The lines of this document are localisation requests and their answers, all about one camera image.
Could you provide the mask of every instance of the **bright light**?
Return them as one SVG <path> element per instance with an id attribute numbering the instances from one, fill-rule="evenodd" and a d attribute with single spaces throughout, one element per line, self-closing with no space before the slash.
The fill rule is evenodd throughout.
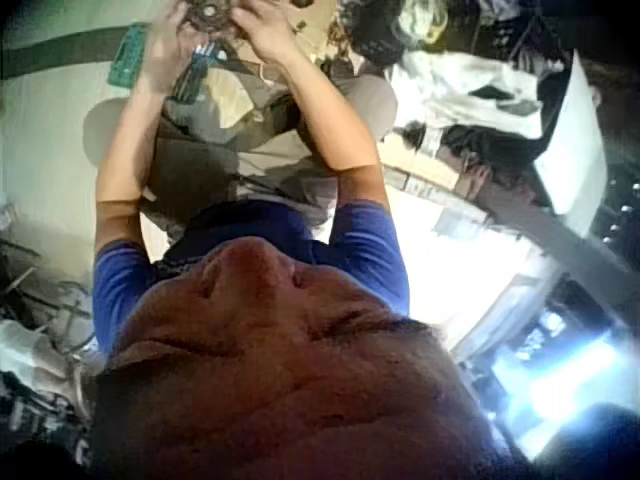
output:
<path id="1" fill-rule="evenodd" d="M 611 367 L 616 351 L 602 340 L 587 345 L 568 361 L 531 382 L 529 395 L 534 410 L 548 420 L 566 420 L 575 413 L 577 388 Z"/>

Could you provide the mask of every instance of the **white cloth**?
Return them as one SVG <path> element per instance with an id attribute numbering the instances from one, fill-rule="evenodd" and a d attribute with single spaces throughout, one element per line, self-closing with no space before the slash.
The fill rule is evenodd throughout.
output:
<path id="1" fill-rule="evenodd" d="M 459 52 L 409 52 L 394 66 L 391 85 L 398 96 L 397 125 L 419 120 L 438 128 L 468 125 L 529 139 L 542 136 L 537 78 L 504 62 Z M 487 86 L 511 98 L 469 95 Z"/>

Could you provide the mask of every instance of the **man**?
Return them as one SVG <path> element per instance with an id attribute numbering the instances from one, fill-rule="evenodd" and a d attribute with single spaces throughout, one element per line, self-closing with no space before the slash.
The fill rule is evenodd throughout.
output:
<path id="1" fill-rule="evenodd" d="M 158 118 L 206 40 L 183 23 L 185 10 L 171 8 L 152 29 L 99 170 L 94 311 L 110 360 L 94 473 L 499 476 L 509 455 L 429 328 L 405 318 L 406 271 L 375 141 L 272 3 L 243 0 L 231 18 L 287 79 L 337 177 L 331 240 L 312 240 L 283 203 L 245 199 L 204 210 L 170 262 L 149 264 L 139 201 Z"/>

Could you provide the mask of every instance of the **metal part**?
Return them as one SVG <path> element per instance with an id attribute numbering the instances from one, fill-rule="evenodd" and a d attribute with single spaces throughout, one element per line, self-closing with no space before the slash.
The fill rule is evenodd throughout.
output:
<path id="1" fill-rule="evenodd" d="M 187 21 L 196 30 L 213 33 L 224 30 L 230 21 L 229 0 L 188 0 Z"/>

